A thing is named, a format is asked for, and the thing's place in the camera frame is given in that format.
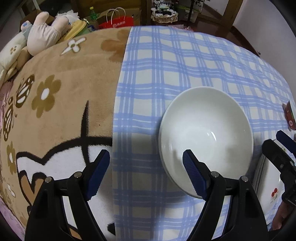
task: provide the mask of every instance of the black pole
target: black pole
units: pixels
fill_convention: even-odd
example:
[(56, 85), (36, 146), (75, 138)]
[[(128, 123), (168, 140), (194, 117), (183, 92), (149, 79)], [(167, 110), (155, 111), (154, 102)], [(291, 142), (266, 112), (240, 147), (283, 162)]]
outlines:
[(189, 10), (188, 19), (187, 19), (187, 27), (190, 25), (190, 18), (191, 18), (191, 14), (192, 14), (192, 11), (193, 11), (194, 1), (195, 0), (191, 0), (191, 6), (190, 6), (190, 10)]

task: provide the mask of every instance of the brown blanket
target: brown blanket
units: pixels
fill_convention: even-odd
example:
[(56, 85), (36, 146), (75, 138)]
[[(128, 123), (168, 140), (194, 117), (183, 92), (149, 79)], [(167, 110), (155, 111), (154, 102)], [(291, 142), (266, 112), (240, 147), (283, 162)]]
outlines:
[[(101, 149), (112, 154), (113, 106), (129, 31), (105, 29), (57, 44), (15, 78), (1, 131), (0, 195), (24, 226), (46, 176), (68, 178)], [(67, 199), (64, 205), (78, 236)], [(107, 231), (114, 222), (111, 166), (89, 205), (106, 238), (115, 240)]]

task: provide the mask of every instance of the red shopping bag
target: red shopping bag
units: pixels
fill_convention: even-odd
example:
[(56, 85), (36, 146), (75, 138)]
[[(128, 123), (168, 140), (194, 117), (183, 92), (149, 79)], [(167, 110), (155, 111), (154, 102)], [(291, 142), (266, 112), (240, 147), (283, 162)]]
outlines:
[[(114, 18), (113, 19), (113, 14), (115, 11), (118, 12), (117, 9), (122, 9), (124, 11), (124, 16), (122, 17), (118, 17), (118, 18)], [(120, 27), (128, 27), (128, 26), (133, 26), (133, 18), (132, 17), (127, 17), (126, 16), (126, 11), (124, 10), (124, 8), (121, 7), (117, 7), (115, 9), (109, 9), (109, 11), (112, 11), (113, 13), (111, 15), (111, 20), (108, 21), (107, 19), (107, 15), (106, 15), (106, 22), (102, 23), (101, 25), (99, 25), (100, 28), (120, 28)]]

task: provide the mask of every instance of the striped cloth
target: striped cloth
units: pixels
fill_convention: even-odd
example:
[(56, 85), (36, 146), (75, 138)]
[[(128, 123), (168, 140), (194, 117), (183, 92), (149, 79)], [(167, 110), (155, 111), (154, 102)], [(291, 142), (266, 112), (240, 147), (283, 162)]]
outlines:
[[(117, 240), (186, 240), (194, 227), (204, 201), (184, 194), (169, 180), (159, 156), (158, 130), (169, 103), (196, 86), (222, 90), (243, 108), (254, 134), (253, 163), (264, 140), (288, 129), (282, 103), (292, 100), (291, 91), (265, 61), (208, 34), (133, 27), (113, 120)], [(223, 230), (228, 203), (226, 197), (213, 237)]]

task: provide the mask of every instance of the screw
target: screw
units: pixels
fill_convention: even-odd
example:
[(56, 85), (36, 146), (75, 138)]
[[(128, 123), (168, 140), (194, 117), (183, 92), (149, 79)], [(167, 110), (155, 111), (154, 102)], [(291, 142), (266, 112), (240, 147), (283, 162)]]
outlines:
[(46, 183), (50, 183), (52, 181), (52, 177), (47, 177), (46, 179), (45, 179), (45, 182)]
[(75, 178), (79, 178), (79, 177), (81, 177), (82, 176), (82, 172), (75, 172), (74, 173), (74, 177)]
[(215, 171), (211, 172), (211, 175), (213, 177), (219, 177), (219, 173), (218, 172), (215, 172)]
[(242, 180), (246, 183), (249, 179), (246, 176), (242, 176)]

